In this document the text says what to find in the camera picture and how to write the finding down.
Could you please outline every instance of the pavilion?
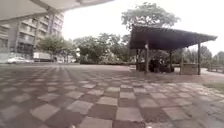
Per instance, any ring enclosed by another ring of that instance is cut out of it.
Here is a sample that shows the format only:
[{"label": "pavilion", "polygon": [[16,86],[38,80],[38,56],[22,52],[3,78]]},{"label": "pavilion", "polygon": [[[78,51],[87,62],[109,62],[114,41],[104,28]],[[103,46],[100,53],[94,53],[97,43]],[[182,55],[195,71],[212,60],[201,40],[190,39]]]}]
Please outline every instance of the pavilion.
[{"label": "pavilion", "polygon": [[136,69],[139,65],[139,50],[145,51],[145,73],[149,72],[149,49],[165,50],[170,53],[170,68],[172,67],[172,51],[198,45],[197,74],[201,74],[201,43],[216,40],[217,36],[199,34],[170,28],[156,28],[133,25],[130,39],[130,49],[136,50]]}]

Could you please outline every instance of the metal post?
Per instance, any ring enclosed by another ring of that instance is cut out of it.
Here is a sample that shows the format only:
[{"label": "metal post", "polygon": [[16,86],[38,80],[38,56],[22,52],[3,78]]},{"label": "metal post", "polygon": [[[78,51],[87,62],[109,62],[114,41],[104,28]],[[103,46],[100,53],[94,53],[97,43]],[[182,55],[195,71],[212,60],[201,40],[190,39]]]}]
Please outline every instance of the metal post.
[{"label": "metal post", "polygon": [[149,72],[149,46],[148,42],[145,44],[145,74]]},{"label": "metal post", "polygon": [[198,75],[201,75],[201,43],[198,43]]},{"label": "metal post", "polygon": [[170,72],[172,72],[172,51],[170,51]]},{"label": "metal post", "polygon": [[138,61],[139,61],[139,56],[138,56],[138,49],[136,49],[136,70],[138,70]]}]

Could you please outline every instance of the pavilion roof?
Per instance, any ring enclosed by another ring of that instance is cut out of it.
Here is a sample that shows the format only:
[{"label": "pavilion roof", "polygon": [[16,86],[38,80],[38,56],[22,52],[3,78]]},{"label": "pavilion roof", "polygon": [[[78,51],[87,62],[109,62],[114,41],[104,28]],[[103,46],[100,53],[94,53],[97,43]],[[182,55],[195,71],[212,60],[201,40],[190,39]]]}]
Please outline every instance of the pavilion roof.
[{"label": "pavilion roof", "polygon": [[188,32],[170,28],[133,26],[130,48],[144,49],[148,42],[149,49],[175,50],[198,43],[216,40],[217,36]]},{"label": "pavilion roof", "polygon": [[113,0],[0,0],[0,24],[8,24]]}]

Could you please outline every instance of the pavilion pillar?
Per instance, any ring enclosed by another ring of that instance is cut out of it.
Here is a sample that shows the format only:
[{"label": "pavilion pillar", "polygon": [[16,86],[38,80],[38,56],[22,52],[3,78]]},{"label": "pavilion pillar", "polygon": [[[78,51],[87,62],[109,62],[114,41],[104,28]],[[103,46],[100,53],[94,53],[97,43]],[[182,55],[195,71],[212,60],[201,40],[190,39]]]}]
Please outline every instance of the pavilion pillar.
[{"label": "pavilion pillar", "polygon": [[136,70],[139,70],[139,50],[136,49]]},{"label": "pavilion pillar", "polygon": [[201,75],[201,43],[198,43],[198,75]]},{"label": "pavilion pillar", "polygon": [[173,58],[172,58],[172,51],[170,51],[170,72],[172,72],[172,62]]},{"label": "pavilion pillar", "polygon": [[182,68],[183,68],[183,63],[184,63],[183,52],[184,52],[184,49],[181,49],[180,75],[182,75]]},{"label": "pavilion pillar", "polygon": [[145,74],[149,72],[149,46],[148,41],[145,44]]}]

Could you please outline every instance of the ground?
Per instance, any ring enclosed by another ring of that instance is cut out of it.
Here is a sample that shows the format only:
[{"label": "ground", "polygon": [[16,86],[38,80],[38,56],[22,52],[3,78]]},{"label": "ground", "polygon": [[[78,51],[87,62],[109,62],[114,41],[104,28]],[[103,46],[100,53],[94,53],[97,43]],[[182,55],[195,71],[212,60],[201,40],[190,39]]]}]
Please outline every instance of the ground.
[{"label": "ground", "polygon": [[2,128],[223,128],[222,76],[149,74],[122,66],[0,67]]}]

